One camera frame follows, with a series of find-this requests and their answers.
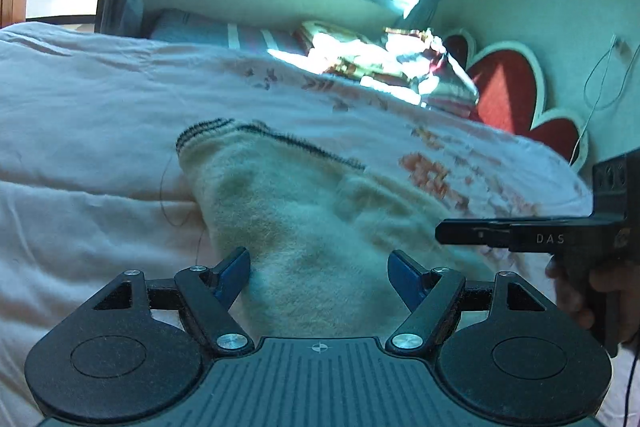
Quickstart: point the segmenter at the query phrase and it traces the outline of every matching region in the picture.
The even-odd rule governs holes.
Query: pillow
[[[361,40],[340,42],[334,36],[317,34],[313,40],[313,54],[326,59],[326,73],[338,74],[360,81],[364,76],[389,86],[408,87],[402,65],[384,48]]]
[[[478,104],[478,88],[430,30],[389,30],[386,49],[401,64],[402,71],[417,85],[422,103],[462,118]]]
[[[268,50],[303,54],[296,39],[287,32],[220,22],[181,10],[163,11],[149,38],[164,42],[213,44],[260,54]]]
[[[300,25],[300,28],[293,33],[294,37],[298,40],[299,44],[307,54],[314,47],[315,36],[320,34],[332,36],[338,42],[361,41],[365,44],[372,43],[364,35],[321,21],[303,22]]]

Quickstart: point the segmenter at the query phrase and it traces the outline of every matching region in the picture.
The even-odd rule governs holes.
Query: circular pad
[[[139,368],[145,358],[145,346],[118,335],[84,341],[71,353],[73,367],[94,378],[122,377]]]
[[[170,407],[200,378],[200,348],[187,333],[148,312],[119,320],[119,311],[64,321],[31,349],[24,374],[46,416],[128,423]]]
[[[560,373],[566,365],[564,351],[549,341],[517,337],[494,347],[494,362],[507,375],[524,380],[543,380]]]

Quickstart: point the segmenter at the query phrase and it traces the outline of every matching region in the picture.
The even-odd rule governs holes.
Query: handheld device
[[[593,167],[591,216],[446,219],[436,227],[436,239],[444,245],[487,245],[555,255],[594,312],[591,333],[615,357],[620,295],[593,290],[589,272],[623,259],[640,264],[639,225],[640,149]]]
[[[595,427],[607,353],[518,275],[475,282],[401,251],[390,283],[410,311],[377,338],[262,338],[228,309],[250,273],[239,248],[172,279],[126,271],[31,349],[41,427]],[[151,309],[178,310],[182,331]],[[487,320],[456,331],[463,311]]]

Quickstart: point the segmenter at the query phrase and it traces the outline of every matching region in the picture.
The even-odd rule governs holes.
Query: silver bolt
[[[422,345],[422,338],[413,333],[401,333],[394,336],[391,343],[399,349],[415,349]]]
[[[247,337],[240,335],[239,333],[227,333],[221,335],[216,340],[216,343],[222,347],[222,349],[240,349],[249,343]]]

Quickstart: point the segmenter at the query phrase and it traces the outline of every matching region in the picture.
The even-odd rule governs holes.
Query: finger
[[[593,312],[588,308],[583,308],[579,312],[575,312],[570,315],[583,330],[591,329],[595,322]]]
[[[564,312],[580,311],[584,305],[584,297],[565,279],[556,279],[556,306]]]
[[[620,294],[620,342],[632,340],[640,329],[640,282]]]
[[[640,280],[640,266],[627,263],[592,270],[589,282],[594,290],[602,293],[632,290]]]
[[[558,264],[555,257],[552,257],[546,265],[545,274],[550,279],[558,279],[564,275],[564,269]]]

